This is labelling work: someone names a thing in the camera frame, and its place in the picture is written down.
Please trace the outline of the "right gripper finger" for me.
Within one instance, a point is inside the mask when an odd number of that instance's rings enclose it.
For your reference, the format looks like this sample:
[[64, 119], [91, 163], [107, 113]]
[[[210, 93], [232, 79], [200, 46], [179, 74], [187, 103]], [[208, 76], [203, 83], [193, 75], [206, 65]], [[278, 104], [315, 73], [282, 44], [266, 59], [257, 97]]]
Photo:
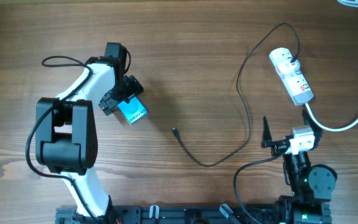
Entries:
[[318, 146], [318, 143], [323, 135], [323, 130], [313, 121], [313, 119], [305, 109], [302, 109], [302, 117], [305, 125], [308, 125], [313, 131], [314, 146]]
[[262, 140], [261, 140], [261, 147], [272, 147], [273, 146], [273, 140], [270, 133], [269, 124], [267, 121], [267, 117], [263, 117], [263, 133], [262, 133]]

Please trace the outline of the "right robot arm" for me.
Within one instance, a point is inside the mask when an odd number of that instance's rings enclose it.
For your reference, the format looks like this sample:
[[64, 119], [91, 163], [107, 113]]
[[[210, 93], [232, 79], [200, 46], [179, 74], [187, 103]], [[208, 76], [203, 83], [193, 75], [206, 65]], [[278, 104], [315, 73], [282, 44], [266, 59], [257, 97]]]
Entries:
[[333, 222], [330, 209], [332, 192], [337, 173], [324, 164], [312, 165], [308, 152], [318, 147], [323, 129], [305, 111], [302, 111], [303, 126], [294, 127], [291, 135], [274, 141], [266, 117], [261, 147], [271, 148], [271, 155], [283, 158], [285, 182], [292, 195], [282, 195], [274, 203], [272, 223], [330, 224]]

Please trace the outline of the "blue-screen Galaxy smartphone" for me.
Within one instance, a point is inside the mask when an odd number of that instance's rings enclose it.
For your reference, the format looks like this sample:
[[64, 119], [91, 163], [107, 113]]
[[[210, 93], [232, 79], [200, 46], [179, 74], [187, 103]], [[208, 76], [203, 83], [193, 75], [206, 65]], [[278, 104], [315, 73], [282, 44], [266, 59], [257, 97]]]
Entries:
[[136, 123], [147, 114], [146, 108], [136, 96], [130, 99], [129, 103], [122, 101], [117, 107], [130, 124]]

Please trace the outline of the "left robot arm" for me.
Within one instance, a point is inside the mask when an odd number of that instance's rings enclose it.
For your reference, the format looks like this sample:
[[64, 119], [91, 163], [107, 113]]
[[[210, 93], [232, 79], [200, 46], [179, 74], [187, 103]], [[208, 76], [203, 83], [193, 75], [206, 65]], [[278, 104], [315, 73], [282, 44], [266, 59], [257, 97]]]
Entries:
[[25, 146], [28, 166], [39, 176], [62, 179], [76, 205], [59, 208], [56, 223], [123, 223], [94, 168], [98, 137], [94, 110], [105, 115], [119, 110], [134, 124], [147, 114], [138, 95], [142, 85], [127, 72], [129, 51], [109, 42], [104, 55], [86, 62], [71, 58], [69, 67], [82, 67], [81, 76], [54, 98], [41, 98], [36, 105], [36, 123]]

